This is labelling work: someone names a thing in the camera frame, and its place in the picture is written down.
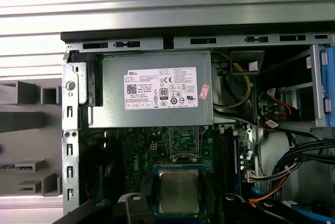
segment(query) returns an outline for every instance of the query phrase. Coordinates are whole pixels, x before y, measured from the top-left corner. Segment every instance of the red sticker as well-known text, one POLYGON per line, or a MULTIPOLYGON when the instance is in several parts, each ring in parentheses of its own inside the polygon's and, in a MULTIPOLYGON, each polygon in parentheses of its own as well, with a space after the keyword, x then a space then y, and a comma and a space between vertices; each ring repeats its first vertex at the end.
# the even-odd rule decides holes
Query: red sticker
POLYGON ((207 95, 208 95, 208 92, 209 92, 209 86, 204 84, 203 85, 203 88, 201 89, 201 92, 200 92, 200 95, 199 95, 199 98, 205 100, 207 95))

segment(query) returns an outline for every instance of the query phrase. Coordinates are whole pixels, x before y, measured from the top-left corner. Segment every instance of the blue cable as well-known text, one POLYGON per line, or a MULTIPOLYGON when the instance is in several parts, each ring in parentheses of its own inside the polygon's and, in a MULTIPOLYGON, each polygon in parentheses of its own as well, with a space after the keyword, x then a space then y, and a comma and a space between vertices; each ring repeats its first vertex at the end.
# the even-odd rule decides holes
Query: blue cable
MULTIPOLYGON (((262 190, 259 190, 258 188, 255 188, 255 187, 252 187, 252 192, 256 195, 263 195, 265 194, 265 192, 263 192, 262 190)), ((316 221, 320 221, 320 222, 324 222, 326 223, 327 221, 329 221, 330 223, 332 224, 335 224, 335 220, 330 218, 330 217, 327 217, 327 216, 323 216, 323 215, 318 215, 318 214, 315 214, 313 212, 310 212, 310 211, 306 211, 306 210, 302 210, 302 209, 299 209, 297 206, 295 205, 291 205, 291 208, 296 210, 297 212, 301 213, 302 215, 312 219, 312 220, 316 220, 316 221)))

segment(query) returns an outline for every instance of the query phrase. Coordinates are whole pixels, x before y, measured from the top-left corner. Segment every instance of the gray plastic part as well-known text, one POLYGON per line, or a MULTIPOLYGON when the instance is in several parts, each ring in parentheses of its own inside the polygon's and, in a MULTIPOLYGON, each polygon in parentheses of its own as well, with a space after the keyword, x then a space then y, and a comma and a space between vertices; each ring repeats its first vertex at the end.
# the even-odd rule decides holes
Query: gray plastic part
POLYGON ((46 167, 46 160, 26 160, 15 164, 16 173, 35 173, 46 167))
POLYGON ((42 179, 42 195, 58 196, 63 193, 62 175, 53 173, 42 179))
POLYGON ((16 193, 18 194, 36 194, 42 189, 41 181, 23 181, 16 185, 16 193))
POLYGON ((33 105, 36 102, 35 84, 20 81, 0 84, 0 105, 33 105))
POLYGON ((42 128, 43 121, 41 112, 0 112, 0 133, 42 128))
POLYGON ((129 70, 196 68, 197 96, 203 85, 211 87, 210 54, 199 51, 145 53, 104 58, 103 106, 93 107, 88 122, 92 128, 189 126, 213 124, 211 89, 198 107, 125 110, 124 75, 129 70))
POLYGON ((62 104, 62 87, 42 87, 41 104, 43 105, 61 105, 62 104))

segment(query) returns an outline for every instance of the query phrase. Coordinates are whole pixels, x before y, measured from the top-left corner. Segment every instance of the metal frame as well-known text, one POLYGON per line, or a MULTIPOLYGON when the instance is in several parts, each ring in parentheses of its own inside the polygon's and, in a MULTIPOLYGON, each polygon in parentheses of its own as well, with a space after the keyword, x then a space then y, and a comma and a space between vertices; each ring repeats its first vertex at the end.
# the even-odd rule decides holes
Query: metal frame
MULTIPOLYGON (((312 58, 312 74, 313 82, 308 84, 303 84, 301 87, 313 86, 316 101, 316 119, 318 120, 317 125, 308 125, 306 130, 306 125, 293 126, 292 130, 299 130, 302 132, 310 132, 315 126, 326 126, 324 121, 324 111, 323 111, 323 92, 320 79, 320 49, 323 49, 324 44, 329 44, 331 42, 331 35, 328 35, 327 39, 316 39, 315 35, 318 33, 304 33, 306 35, 306 40, 304 41, 280 41, 280 36, 277 35, 256 35, 255 37, 268 37, 268 42, 247 42, 246 36, 217 36, 216 42, 212 44, 191 44, 191 38, 174 38, 174 50, 190 50, 197 49, 200 52, 205 52, 208 49, 214 48, 227 48, 227 47, 246 47, 246 46, 279 46, 279 45, 311 45, 310 51, 305 51, 296 56, 296 58, 302 58, 310 54, 312 58)), ((163 51, 164 41, 163 38, 153 38, 153 39, 131 39, 131 40, 107 40, 107 41, 93 41, 92 43, 108 42, 107 48, 99 49, 83 49, 83 43, 72 43, 66 46, 67 52, 63 59, 63 81, 62 81, 62 157, 63 157, 63 200, 64 200, 64 213, 74 210, 79 206, 79 143, 78 143, 78 130, 79 130, 79 106, 87 101, 86 94, 86 63, 71 63, 68 62, 71 50, 76 52, 99 52, 104 56, 115 55, 121 57, 123 52, 129 54, 130 52, 138 53, 139 51, 163 51), (128 41, 141 41, 139 47, 128 48, 128 47, 115 47, 116 42, 122 41, 127 43, 128 41), (74 83, 74 88, 70 89, 69 83, 74 83), (69 108, 71 108, 70 113, 72 117, 68 117, 69 108), (69 176, 68 170, 71 169, 71 176, 69 176)), ((87 110, 88 116, 91 113, 91 107, 87 110)))
MULTIPOLYGON (((260 35, 246 35, 246 36, 199 36, 199 37, 175 37, 173 38, 174 50, 204 50, 204 49, 215 49, 215 48, 227 48, 227 47, 254 47, 254 46, 290 46, 290 45, 312 45, 312 44, 330 44, 332 42, 332 34, 330 33, 285 33, 285 34, 260 34, 260 35), (324 35, 327 38, 316 39, 317 36, 324 35), (292 41, 281 41, 282 36, 305 36, 305 40, 292 40, 292 41), (247 41, 247 38, 253 37, 255 39, 259 37, 266 37, 268 42, 258 41, 247 41), (203 43, 203 44, 191 44, 192 39, 215 39, 216 43, 203 43)), ((79 52, 110 52, 110 53, 122 53, 124 51, 157 51, 164 49, 163 38, 135 38, 135 39, 122 39, 122 40, 99 40, 99 41, 88 41, 80 43, 69 43, 66 45, 67 52, 77 50, 79 52), (117 42, 132 42, 140 41, 139 47, 117 47, 117 42), (102 44, 105 43, 105 48, 95 49, 84 49, 84 44, 102 44)), ((309 51, 302 52, 297 55, 297 58, 308 55, 309 51)))
POLYGON ((65 214, 79 206, 79 75, 76 73, 76 66, 67 63, 68 58, 69 54, 66 53, 62 79, 62 173, 65 214), (71 176, 68 173, 69 168, 72 169, 71 176))

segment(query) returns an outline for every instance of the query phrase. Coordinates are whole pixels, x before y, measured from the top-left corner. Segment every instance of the yellow wire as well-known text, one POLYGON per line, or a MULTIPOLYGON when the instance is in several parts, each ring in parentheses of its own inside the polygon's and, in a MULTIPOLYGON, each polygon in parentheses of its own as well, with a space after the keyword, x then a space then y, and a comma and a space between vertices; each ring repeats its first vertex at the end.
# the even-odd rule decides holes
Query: yellow wire
MULTIPOLYGON (((218 55, 221 55, 223 57, 225 57, 226 59, 229 60, 229 56, 227 56, 226 54, 223 54, 223 53, 220 53, 220 52, 213 52, 215 54, 218 54, 218 55)), ((238 63, 232 63, 236 69, 239 71, 239 72, 244 72, 244 70, 241 68, 241 66, 238 64, 238 63)), ((247 77, 247 76, 243 76, 245 81, 247 82, 247 92, 246 94, 244 95, 243 99, 239 102, 237 102, 236 104, 233 104, 233 105, 229 105, 229 106, 216 106, 216 107, 219 107, 219 108, 233 108, 233 107, 236 107, 236 106, 239 106, 241 104, 243 104, 245 101, 247 101, 249 99, 249 96, 251 94, 251 82, 250 82, 250 79, 247 77)))

